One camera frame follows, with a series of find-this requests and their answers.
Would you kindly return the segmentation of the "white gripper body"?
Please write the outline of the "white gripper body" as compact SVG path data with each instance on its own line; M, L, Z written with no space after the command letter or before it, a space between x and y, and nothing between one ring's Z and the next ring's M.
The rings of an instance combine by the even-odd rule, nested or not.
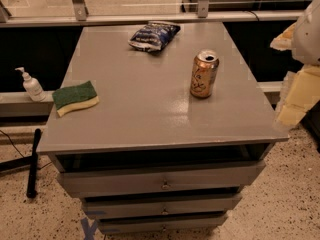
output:
M320 65L320 0L313 0L298 18L292 56L303 64Z

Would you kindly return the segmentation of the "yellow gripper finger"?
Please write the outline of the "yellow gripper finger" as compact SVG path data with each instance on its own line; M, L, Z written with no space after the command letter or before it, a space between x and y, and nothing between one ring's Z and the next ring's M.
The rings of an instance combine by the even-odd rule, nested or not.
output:
M304 65L285 76L274 123L278 128L295 127L320 101L320 67Z
M270 47L279 50L291 50L292 49L292 39L293 39L293 32L295 30L296 24L293 23L289 27L287 27L281 34L275 37L271 43Z

